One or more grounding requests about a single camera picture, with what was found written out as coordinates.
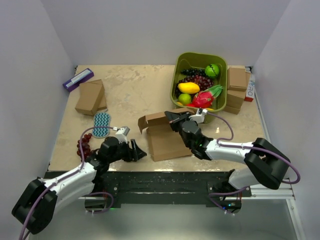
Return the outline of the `brown cardboard paper box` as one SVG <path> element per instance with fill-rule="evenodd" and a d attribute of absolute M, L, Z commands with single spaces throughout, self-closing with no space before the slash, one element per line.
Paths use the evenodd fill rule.
<path fill-rule="evenodd" d="M 137 125 L 140 132 L 146 131 L 149 153 L 154 162 L 192 155 L 179 133 L 171 129 L 163 111 L 140 117 Z"/>

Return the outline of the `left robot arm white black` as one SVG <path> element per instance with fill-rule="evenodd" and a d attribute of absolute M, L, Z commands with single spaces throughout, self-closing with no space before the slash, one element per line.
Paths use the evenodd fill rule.
<path fill-rule="evenodd" d="M 130 142 L 107 137 L 100 148 L 79 166 L 52 179 L 31 181 L 11 214 L 22 223 L 19 239 L 43 231 L 54 214 L 83 196 L 99 196 L 104 184 L 98 178 L 109 170 L 113 162 L 136 162 L 147 156 L 134 139 Z"/>

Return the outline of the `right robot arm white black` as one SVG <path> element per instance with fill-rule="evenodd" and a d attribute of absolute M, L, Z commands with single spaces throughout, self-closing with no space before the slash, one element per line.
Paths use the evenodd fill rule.
<path fill-rule="evenodd" d="M 165 111 L 171 129 L 179 133 L 184 145 L 201 160 L 226 160 L 245 164 L 243 170 L 232 170 L 215 190 L 235 196 L 242 188 L 261 184 L 277 190 L 284 182 L 290 160 L 268 140 L 258 137 L 253 142 L 227 143 L 224 138 L 210 138 L 199 126 L 207 111 L 196 114 Z"/>

